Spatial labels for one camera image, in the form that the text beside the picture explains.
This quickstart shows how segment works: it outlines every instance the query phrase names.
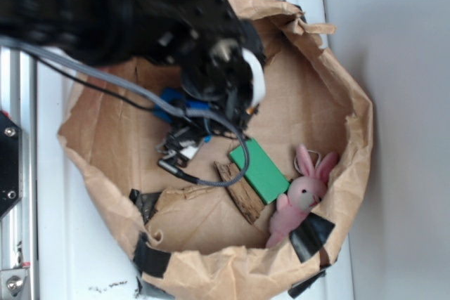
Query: piece of bark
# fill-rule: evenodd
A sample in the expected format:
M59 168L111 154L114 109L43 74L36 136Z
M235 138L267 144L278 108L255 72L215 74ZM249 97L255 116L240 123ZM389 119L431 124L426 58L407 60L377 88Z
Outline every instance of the piece of bark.
M223 181L229 181L239 174L240 170L234 163L221 164L215 162L214 164ZM264 209L264 203L261 201L261 198L245 179L239 180L239 182L234 183L227 189L239 211L250 224L253 224Z

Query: white wall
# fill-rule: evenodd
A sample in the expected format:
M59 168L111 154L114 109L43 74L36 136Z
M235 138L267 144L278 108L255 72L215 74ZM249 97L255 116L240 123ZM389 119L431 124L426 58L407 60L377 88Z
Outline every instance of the white wall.
M332 49L375 103L355 299L450 299L450 0L325 5Z

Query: black cable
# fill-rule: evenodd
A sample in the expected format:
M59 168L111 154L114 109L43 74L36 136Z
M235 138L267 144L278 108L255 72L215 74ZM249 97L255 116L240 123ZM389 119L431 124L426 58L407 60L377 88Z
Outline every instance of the black cable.
M74 77L74 76L70 75L69 73L67 73L67 72L65 72L63 70L60 70L59 68L57 68L56 66L52 65L51 63L46 62L45 60L41 59L39 56L32 56L32 57L36 61L42 63L43 65L45 65L45 66L47 66L49 68L51 68L52 70L54 70L55 72L63 75L64 77L67 77L68 79L71 79L71 80L77 82L78 84L82 84L83 86L86 86L86 87L88 87L90 89L94 89L96 91L100 91L102 93L108 94L109 96L112 96L113 98L118 98L119 100L122 100L122 101L128 103L129 105L132 105L133 107L138 108L140 110L145 110L145 111L148 111L148 112L152 112L154 110L153 107L144 107L143 105L139 105L138 103L130 100L129 98L126 98L125 96L122 96L122 95L120 95L118 93L115 93L114 91L110 91L108 89L101 88L99 86L96 86L95 84L90 84L87 81L83 81L83 80L81 80L81 79L79 79L77 77Z
M63 56L58 56L55 53L51 51L47 51L46 49L34 46L29 43L23 42L21 40L17 40L10 37L0 36L0 46L5 46L12 49L20 49L27 54L30 54L32 56L39 56L40 58L45 58L48 60L51 60L55 63L59 63L60 65L69 67L71 69L74 69L78 72L84 73L86 75L89 75L91 77L95 77L97 79L102 79L104 81L107 81L111 84L115 84L116 86L120 86L128 91L131 91L132 93L138 94L149 101L153 102L154 104L160 106L162 110L164 110L169 115L174 115L175 117L181 117L181 118L187 118L187 117L200 117L202 119L213 119L216 122L219 122L222 126L227 128L230 132L234 133L236 137L239 140L239 143L241 144L244 152L244 166L239 171L239 174L237 174L234 178L232 178L229 181L223 181L223 182L210 182L210 181L203 181L199 178L192 177L192 181L195 181L196 184L202 184L202 185L210 185L210 186L230 186L239 181L242 177L244 177L245 172L247 171L249 165L250 165L250 152L248 150L247 144L245 143L244 135L241 131L239 131L236 126L234 126L230 121L224 117L222 117L217 112L213 112L211 110L196 110L193 108L189 108L186 110L182 110L179 107L174 107L170 105L169 103L165 102L163 99L152 93L151 91L139 86L138 84L134 84L130 81L127 81L126 79L123 79L121 77L117 77L113 74L108 74L106 72L102 72L100 70L96 70L92 67L89 67L87 65L80 64L78 62L75 62L71 59L64 58Z

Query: crumpled paper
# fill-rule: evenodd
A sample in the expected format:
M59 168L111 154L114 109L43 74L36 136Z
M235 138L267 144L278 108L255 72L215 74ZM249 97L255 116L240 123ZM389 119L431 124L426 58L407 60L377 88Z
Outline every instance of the crumpled paper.
M88 88L74 85L70 112L58 133L60 143L84 177L86 189L110 232L130 259L139 233L152 247L174 252L163 278L143 279L178 299L270 299L334 263L364 197L373 144L373 107L367 95L335 59L322 49L319 34L328 24L309 25L300 9L279 0L229 0L241 18L252 20L267 56L266 98L247 133L258 140L287 179L295 146L340 162L329 190L314 209L335 229L324 248L300 263L289 240L263 249L269 205L252 226L222 188L192 188L157 166L155 146L169 126L149 112ZM179 70L133 59L110 72L153 92L179 86ZM144 99L101 81L90 80L142 105ZM213 139L189 164L187 172L219 180L214 162L228 162L237 144ZM164 191L157 213L146 225L129 200L131 189Z

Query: gray cable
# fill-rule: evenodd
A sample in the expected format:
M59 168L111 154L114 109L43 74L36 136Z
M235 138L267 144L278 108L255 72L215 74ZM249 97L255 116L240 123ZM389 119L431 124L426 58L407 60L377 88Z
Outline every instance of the gray cable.
M204 180L199 179L198 184L224 187L224 186L233 185L234 183L238 182L245 175L245 172L247 172L247 169L250 165L250 154L249 154L249 150L247 147L247 143L245 142L242 133L239 132L239 130L237 130L237 128L232 123L230 123L229 120L227 120L226 118L222 117L221 115L219 115L216 112L213 112L211 110L201 110L201 109L190 108L190 109L186 110L186 115L188 117L204 117L206 119L213 119L214 121L219 122L221 125L225 126L229 131L231 131L232 133L234 133L236 135L236 137L239 140L240 145L242 146L243 152L244 152L244 159L245 159L244 167L240 170L239 174L237 174L236 177L232 178L230 181L224 181L224 182L204 181Z
M245 143L245 140L243 138L243 135L241 132L239 132L239 130L232 123L230 123L229 120L227 120L225 117L222 117L221 115L217 114L216 112L213 112L211 110L199 110L199 109L192 109L192 108L188 108L188 109L186 109L186 111L183 111L181 108L170 105L168 102L164 101L159 96L152 93L151 91L148 91L147 89L145 89L141 86L138 86L137 84L134 84L133 82L127 81L121 77L117 77L115 75L112 75L112 74L109 74L106 72L102 72L102 71L92 68L90 66L83 65L74 60L65 58L63 56L59 56L59 55L57 55L53 52L50 52L42 47L34 46L34 45L28 44L26 42L23 42L23 41L20 41L17 39L0 36L0 46L5 46L5 47L11 48L11 49L19 49L21 51L29 53L32 56L39 56L40 58L44 58L44 59L53 61L62 66L66 66L66 67L76 70L78 72L84 73L90 77L95 77L97 79L109 82L116 86L120 86L128 91L131 91L132 93L143 96L144 98L155 103L156 105L159 105L161 107L161 109L164 110L169 115L174 115L177 117L203 117L205 119L213 119L214 121L219 122L221 125L225 126L229 131L234 133L236 135L236 137L238 138L239 143L242 146L243 152L244 152L244 159L245 159L244 167L240 170L239 174L236 175L236 177L232 178L230 181L214 182L214 181L204 181L204 180L199 179L197 184L217 186L217 187L226 187L226 186L230 186L230 185L233 185L234 183L238 182L245 175L245 172L247 171L247 169L250 165L250 154L249 154L247 144Z
M143 96L144 98L155 103L156 105L159 105L161 107L161 109L163 109L167 114L174 115L177 117L184 116L184 111L181 108L177 108L177 107L174 107L173 105L170 105L169 103L167 103L166 101L164 101L159 96L152 93L151 91L148 91L148 90L144 89L143 87L138 86L137 84L127 81L121 77L116 77L115 75L109 74L107 72L102 72L102 71L92 68L90 66L78 63L74 60L65 58L63 56L59 56L59 55L57 55L53 52L50 52L42 47L34 46L34 45L28 44L26 42L19 41L17 39L12 39L10 37L1 37L0 36L0 46L5 46L8 48L12 48L12 49L20 49L21 51L29 53L33 56L39 56L40 58L53 61L62 66L66 66L67 68L71 68L78 72L89 75L90 77L95 77L97 79L109 82L111 84L115 84L119 87L125 88L128 91L131 91L132 93Z

